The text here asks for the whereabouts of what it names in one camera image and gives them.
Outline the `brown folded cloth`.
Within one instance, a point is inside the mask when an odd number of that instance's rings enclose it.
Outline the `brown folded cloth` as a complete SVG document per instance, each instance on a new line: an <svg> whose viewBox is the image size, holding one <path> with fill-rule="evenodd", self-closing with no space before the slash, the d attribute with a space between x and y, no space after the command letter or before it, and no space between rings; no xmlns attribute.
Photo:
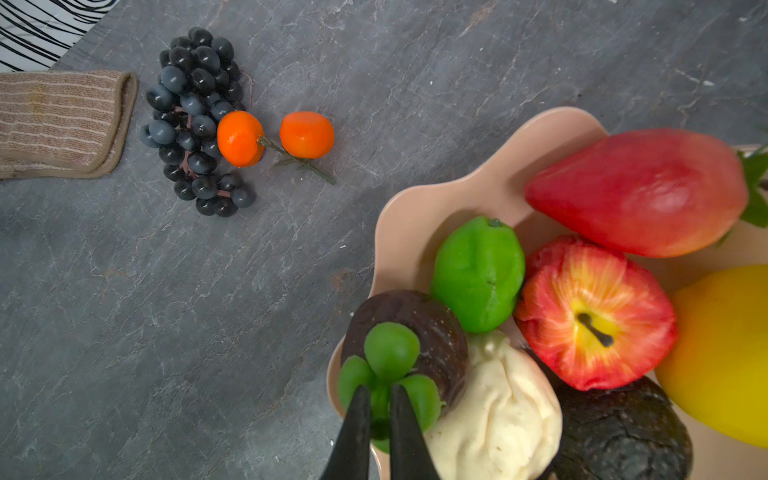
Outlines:
<svg viewBox="0 0 768 480"><path fill-rule="evenodd" d="M121 159L139 82L132 72L1 75L1 178L98 178Z"/></svg>

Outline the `red fake strawberry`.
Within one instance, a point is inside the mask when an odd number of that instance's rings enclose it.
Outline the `red fake strawberry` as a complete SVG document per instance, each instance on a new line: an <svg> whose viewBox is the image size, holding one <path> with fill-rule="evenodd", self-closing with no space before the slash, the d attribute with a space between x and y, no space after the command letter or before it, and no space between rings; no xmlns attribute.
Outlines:
<svg viewBox="0 0 768 480"><path fill-rule="evenodd" d="M593 242L668 258L723 238L738 221L767 225L767 150L744 155L679 129L612 135L537 173L526 202Z"/></svg>

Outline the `black fake grape bunch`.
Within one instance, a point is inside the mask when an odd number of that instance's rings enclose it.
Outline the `black fake grape bunch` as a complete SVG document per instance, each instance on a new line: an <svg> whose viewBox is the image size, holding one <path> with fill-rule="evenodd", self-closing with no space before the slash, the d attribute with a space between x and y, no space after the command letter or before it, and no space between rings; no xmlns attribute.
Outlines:
<svg viewBox="0 0 768 480"><path fill-rule="evenodd" d="M232 43L193 26L171 39L159 64L157 80L145 91L152 119L140 139L157 151L175 195L204 216L227 218L253 205L253 189L233 167L220 168L219 124L245 109Z"/></svg>

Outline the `beige fake pear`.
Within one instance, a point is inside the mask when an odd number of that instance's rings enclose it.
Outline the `beige fake pear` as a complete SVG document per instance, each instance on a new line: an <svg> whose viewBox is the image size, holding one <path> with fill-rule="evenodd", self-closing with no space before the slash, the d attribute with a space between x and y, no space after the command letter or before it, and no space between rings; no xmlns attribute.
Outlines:
<svg viewBox="0 0 768 480"><path fill-rule="evenodd" d="M425 434L442 479L537 479L558 452L563 415L537 363L495 330L469 337L461 400Z"/></svg>

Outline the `red fake apple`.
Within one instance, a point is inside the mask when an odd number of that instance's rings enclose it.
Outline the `red fake apple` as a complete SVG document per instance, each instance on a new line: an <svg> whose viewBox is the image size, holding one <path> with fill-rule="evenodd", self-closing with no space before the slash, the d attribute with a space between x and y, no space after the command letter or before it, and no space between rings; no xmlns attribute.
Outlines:
<svg viewBox="0 0 768 480"><path fill-rule="evenodd" d="M638 380L678 338L673 306L655 277L577 236L527 257L514 319L537 357L580 391Z"/></svg>

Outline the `dark fake avocado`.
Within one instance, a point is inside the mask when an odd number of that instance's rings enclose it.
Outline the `dark fake avocado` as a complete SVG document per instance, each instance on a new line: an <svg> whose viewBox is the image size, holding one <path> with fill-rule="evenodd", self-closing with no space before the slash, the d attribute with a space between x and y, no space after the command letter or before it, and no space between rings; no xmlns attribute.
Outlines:
<svg viewBox="0 0 768 480"><path fill-rule="evenodd" d="M688 479L693 443L672 402L643 377L610 390L555 388L560 446L542 479Z"/></svg>

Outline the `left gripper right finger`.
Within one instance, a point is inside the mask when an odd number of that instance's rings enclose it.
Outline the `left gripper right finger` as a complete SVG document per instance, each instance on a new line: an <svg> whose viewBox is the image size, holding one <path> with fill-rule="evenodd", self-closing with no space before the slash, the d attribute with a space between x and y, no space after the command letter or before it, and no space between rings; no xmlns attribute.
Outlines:
<svg viewBox="0 0 768 480"><path fill-rule="evenodd" d="M393 384L390 398L390 473L393 480L439 480L407 390Z"/></svg>

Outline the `green fake lime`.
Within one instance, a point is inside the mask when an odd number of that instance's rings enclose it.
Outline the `green fake lime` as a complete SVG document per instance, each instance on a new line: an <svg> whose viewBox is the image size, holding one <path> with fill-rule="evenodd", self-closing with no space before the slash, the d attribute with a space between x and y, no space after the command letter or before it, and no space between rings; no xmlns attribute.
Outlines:
<svg viewBox="0 0 768 480"><path fill-rule="evenodd" d="M513 313L525 277L525 254L514 230L478 216L451 233L438 249L431 295L468 333L496 329Z"/></svg>

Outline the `dark brown fake fig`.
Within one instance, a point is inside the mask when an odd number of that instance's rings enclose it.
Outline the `dark brown fake fig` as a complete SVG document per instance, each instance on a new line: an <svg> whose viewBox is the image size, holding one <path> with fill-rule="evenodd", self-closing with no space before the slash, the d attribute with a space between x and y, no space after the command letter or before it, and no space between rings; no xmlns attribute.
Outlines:
<svg viewBox="0 0 768 480"><path fill-rule="evenodd" d="M356 389L371 394L371 442L390 447L394 384L403 386L423 432L457 405L469 369L467 338L456 316L416 290L368 298L354 313L340 357L336 392L348 409Z"/></svg>

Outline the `large yellow fake lemon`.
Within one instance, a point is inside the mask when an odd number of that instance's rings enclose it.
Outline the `large yellow fake lemon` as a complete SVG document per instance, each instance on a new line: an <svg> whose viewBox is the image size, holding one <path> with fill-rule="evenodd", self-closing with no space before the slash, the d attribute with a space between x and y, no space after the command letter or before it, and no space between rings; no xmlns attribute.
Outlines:
<svg viewBox="0 0 768 480"><path fill-rule="evenodd" d="M767 266L712 273L672 296L679 338L656 368L689 416L767 446Z"/></svg>

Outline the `orange fake tangerine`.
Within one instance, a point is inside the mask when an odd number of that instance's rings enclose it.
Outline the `orange fake tangerine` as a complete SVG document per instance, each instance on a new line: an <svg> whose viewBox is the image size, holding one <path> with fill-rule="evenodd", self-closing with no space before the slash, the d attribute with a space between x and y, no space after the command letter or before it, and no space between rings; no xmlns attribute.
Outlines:
<svg viewBox="0 0 768 480"><path fill-rule="evenodd" d="M286 115L279 130L283 148L291 155L318 159L328 154L335 143L331 121L317 112L299 111Z"/></svg>
<svg viewBox="0 0 768 480"><path fill-rule="evenodd" d="M221 155L233 166L246 168L257 164L265 147L260 143L264 130L259 120L245 111L233 111L219 122L217 143Z"/></svg>

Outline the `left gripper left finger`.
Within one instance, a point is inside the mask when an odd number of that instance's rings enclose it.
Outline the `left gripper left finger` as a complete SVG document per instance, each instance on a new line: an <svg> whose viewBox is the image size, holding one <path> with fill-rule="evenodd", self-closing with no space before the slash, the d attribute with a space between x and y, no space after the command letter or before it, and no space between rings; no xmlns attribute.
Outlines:
<svg viewBox="0 0 768 480"><path fill-rule="evenodd" d="M365 385L355 390L321 480L368 480L371 430L371 393Z"/></svg>

